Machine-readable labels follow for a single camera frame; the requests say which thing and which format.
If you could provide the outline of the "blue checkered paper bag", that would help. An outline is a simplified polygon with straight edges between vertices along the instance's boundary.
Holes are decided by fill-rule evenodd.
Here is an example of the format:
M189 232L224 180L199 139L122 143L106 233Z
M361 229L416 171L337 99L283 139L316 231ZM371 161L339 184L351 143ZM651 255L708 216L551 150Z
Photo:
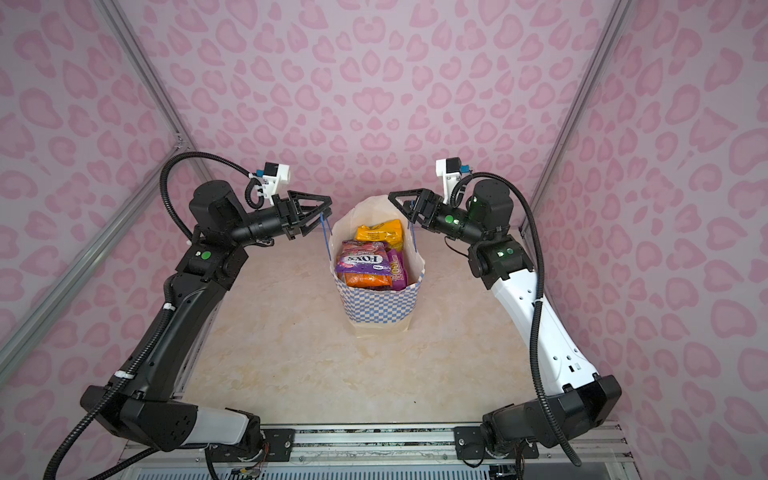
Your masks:
M385 195L369 197L330 229L330 272L358 338L406 331L426 263L411 224Z

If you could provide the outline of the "small orange snack packet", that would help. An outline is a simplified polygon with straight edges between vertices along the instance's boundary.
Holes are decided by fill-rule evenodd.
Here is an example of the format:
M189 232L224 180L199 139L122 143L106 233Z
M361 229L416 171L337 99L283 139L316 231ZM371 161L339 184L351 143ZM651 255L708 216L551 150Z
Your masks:
M391 290L390 275L343 273L341 279L351 288Z

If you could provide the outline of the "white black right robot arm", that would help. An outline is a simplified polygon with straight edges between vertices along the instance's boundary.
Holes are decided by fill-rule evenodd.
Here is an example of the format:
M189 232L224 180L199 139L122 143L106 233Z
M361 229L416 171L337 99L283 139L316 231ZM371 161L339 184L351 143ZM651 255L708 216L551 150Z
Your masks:
M572 440L605 422L622 389L586 359L546 298L540 236L522 192L500 175L479 172L460 179L448 197L413 189L388 199L409 222L466 244L472 275L526 342L535 397L483 416L485 452L521 457L527 444L558 446L581 466Z

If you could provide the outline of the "purple Fox's candy bag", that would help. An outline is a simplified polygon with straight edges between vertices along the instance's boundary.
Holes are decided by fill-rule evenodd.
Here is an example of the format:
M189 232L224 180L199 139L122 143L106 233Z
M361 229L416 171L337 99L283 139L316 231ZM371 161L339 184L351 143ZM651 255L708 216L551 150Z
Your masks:
M357 240L344 241L337 257L335 272L337 274L390 275L388 244Z

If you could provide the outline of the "yellow orange candy bag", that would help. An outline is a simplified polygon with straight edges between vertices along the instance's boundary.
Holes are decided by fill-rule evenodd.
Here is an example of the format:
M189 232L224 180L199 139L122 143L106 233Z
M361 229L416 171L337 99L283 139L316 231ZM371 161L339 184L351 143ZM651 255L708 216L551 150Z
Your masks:
M376 225L360 226L355 234L360 242L384 242L390 249L401 251L404 245L404 229L399 219L388 220Z

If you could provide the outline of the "purple grape candy bag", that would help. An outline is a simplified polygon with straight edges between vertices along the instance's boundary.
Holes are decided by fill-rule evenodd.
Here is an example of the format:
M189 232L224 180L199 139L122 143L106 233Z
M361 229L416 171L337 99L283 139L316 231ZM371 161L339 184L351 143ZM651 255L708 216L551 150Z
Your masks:
M396 249L390 249L387 255L391 270L391 289L402 291L408 286L408 273L403 254Z

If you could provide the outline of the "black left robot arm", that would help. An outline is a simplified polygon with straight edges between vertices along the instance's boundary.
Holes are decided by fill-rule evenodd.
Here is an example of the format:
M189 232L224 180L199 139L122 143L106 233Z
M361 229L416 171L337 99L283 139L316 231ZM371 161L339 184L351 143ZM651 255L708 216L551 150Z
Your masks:
M305 236L332 205L328 196L297 191L273 201L248 212L223 180L195 190L189 204L196 220L191 244L165 280L164 303L135 350L105 386L90 386L81 397L91 420L114 436L164 452L215 445L229 458L250 459L262 451L258 416L199 407L175 394L201 332L248 260L247 247Z

